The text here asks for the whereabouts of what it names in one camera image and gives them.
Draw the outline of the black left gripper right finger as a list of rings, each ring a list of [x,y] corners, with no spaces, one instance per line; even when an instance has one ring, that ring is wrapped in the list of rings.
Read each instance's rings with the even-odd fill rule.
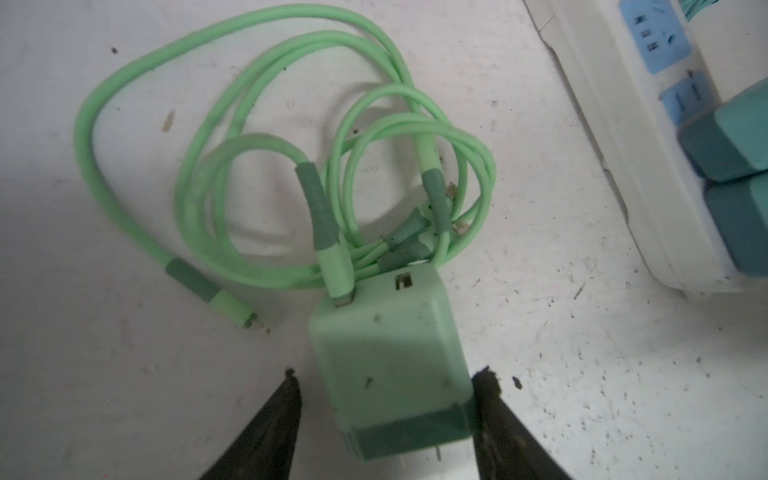
[[[473,436],[482,480],[571,480],[501,397],[494,371],[485,367],[472,377],[479,431]]]

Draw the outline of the green charger adapter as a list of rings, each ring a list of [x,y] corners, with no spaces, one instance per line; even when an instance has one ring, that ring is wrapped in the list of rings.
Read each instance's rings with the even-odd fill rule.
[[[323,297],[309,320],[344,443],[371,462],[472,437],[478,413],[448,293],[430,263]]]

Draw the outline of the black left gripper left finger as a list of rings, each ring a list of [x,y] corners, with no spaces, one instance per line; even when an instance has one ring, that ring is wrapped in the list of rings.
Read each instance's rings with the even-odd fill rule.
[[[299,380],[288,368],[279,387],[201,479],[288,479],[301,411]]]

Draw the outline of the teal charger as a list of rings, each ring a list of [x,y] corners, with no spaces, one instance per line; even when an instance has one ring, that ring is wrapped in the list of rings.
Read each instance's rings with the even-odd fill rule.
[[[703,174],[728,182],[767,170],[767,81],[731,98],[682,129],[683,150]]]
[[[705,203],[737,269],[767,277],[767,172],[712,183]]]

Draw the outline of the white blue power strip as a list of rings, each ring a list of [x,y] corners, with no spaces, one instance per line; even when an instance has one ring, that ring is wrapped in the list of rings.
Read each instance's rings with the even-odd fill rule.
[[[692,298],[747,292],[704,194],[712,181],[678,135],[729,100],[719,94],[676,1],[530,1],[610,173],[654,277]]]

